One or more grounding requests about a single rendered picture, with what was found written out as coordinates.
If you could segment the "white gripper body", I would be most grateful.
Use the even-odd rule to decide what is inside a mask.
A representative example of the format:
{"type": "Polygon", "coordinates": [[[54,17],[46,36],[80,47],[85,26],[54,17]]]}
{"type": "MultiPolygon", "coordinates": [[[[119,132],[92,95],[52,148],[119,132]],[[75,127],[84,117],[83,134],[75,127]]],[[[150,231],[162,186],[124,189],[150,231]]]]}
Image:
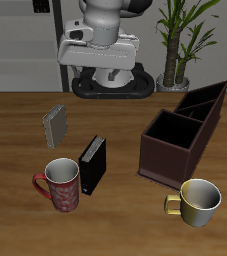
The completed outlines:
{"type": "Polygon", "coordinates": [[[61,37],[58,62],[68,66],[83,66],[131,70],[135,65],[139,39],[134,35],[120,34],[108,48],[94,48],[84,41],[61,37]]]}

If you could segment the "yellow and white mug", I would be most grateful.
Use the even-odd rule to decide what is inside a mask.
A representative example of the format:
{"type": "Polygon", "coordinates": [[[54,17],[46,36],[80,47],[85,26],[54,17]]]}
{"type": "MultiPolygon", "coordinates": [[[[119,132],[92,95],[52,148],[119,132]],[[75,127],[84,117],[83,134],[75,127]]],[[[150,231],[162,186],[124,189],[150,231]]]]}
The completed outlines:
{"type": "Polygon", "coordinates": [[[179,195],[166,196],[164,211],[168,215],[181,216],[193,227],[202,227],[209,222],[221,200],[220,190],[213,183],[190,179],[182,184],[179,195]]]}

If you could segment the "greyish yellow book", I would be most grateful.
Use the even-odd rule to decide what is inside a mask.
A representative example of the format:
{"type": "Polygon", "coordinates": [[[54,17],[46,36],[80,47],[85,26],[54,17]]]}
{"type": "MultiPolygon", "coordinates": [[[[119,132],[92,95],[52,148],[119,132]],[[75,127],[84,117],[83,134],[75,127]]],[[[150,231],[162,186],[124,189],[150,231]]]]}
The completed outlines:
{"type": "Polygon", "coordinates": [[[56,104],[44,117],[47,147],[55,149],[68,132],[65,106],[56,104]]]}

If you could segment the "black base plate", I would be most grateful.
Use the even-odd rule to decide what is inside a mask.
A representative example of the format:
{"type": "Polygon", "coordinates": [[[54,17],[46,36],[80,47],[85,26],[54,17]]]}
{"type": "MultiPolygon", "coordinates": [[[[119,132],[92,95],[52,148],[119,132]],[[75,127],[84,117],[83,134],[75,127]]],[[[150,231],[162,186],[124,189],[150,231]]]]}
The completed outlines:
{"type": "Polygon", "coordinates": [[[72,91],[84,99],[142,99],[154,92],[154,79],[144,71],[143,65],[135,63],[131,70],[134,79],[123,87],[107,88],[92,79],[94,67],[83,67],[80,77],[72,80],[72,91]]]}

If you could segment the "grey shelf unit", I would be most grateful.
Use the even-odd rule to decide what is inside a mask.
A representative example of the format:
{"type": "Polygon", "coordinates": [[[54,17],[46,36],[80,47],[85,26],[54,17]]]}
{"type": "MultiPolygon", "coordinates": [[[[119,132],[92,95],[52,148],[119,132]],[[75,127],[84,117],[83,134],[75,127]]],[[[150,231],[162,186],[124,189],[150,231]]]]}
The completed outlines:
{"type": "Polygon", "coordinates": [[[67,92],[61,0],[0,0],[0,92],[67,92]]]}

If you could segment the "dark brown desk caddy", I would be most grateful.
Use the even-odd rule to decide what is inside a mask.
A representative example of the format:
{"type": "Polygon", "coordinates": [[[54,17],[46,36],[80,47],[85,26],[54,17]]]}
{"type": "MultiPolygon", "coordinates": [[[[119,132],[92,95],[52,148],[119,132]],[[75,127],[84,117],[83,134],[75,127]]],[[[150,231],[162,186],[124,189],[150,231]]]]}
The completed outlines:
{"type": "Polygon", "coordinates": [[[226,81],[195,89],[174,111],[160,110],[141,135],[137,175],[179,191],[217,127],[226,89],[226,81]]]}

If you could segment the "green pot plant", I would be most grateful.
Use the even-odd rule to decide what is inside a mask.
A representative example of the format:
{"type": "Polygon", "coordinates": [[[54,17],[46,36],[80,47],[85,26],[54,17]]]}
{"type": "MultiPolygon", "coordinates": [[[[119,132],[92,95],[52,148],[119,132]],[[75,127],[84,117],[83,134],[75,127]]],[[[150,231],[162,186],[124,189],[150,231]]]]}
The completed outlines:
{"type": "Polygon", "coordinates": [[[160,34],[164,39],[162,44],[166,47],[166,62],[164,73],[156,79],[158,92],[188,91],[190,81],[184,76],[187,63],[199,60],[197,53],[200,50],[216,44],[216,41],[210,41],[214,28],[199,38],[204,21],[194,27],[190,27],[190,24],[219,2],[220,0],[208,0],[202,3],[202,0],[198,0],[187,10],[186,0],[167,0],[167,12],[160,9],[163,18],[157,22],[157,26],[162,24],[165,28],[164,31],[160,30],[160,34]]]}

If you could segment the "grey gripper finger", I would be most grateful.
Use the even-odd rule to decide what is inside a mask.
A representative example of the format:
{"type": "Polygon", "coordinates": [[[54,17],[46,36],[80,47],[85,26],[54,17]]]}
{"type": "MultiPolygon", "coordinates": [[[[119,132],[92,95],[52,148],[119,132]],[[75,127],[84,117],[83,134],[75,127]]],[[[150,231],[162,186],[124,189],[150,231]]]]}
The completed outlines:
{"type": "Polygon", "coordinates": [[[71,68],[72,68],[73,73],[74,73],[74,78],[80,78],[81,71],[77,68],[77,66],[71,65],[71,68]]]}
{"type": "Polygon", "coordinates": [[[114,81],[117,74],[118,74],[118,69],[114,69],[112,72],[110,72],[108,74],[108,81],[114,81]]]}

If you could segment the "red patterned mug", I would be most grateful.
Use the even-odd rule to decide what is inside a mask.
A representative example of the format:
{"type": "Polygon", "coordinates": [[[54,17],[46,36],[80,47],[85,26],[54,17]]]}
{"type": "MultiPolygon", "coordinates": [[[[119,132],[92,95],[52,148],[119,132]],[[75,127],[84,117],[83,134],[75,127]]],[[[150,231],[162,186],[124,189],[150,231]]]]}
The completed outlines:
{"type": "Polygon", "coordinates": [[[59,212],[71,212],[79,203],[79,167],[68,158],[51,161],[43,173],[36,173],[32,183],[59,212]]]}

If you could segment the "black book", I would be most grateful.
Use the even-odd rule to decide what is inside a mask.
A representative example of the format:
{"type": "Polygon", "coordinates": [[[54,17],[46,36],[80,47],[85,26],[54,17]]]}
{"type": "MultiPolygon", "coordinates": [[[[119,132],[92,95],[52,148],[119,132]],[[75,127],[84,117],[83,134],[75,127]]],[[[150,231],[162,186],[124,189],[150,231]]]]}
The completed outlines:
{"type": "Polygon", "coordinates": [[[91,195],[106,171],[106,139],[95,136],[79,157],[81,192],[91,195]]]}

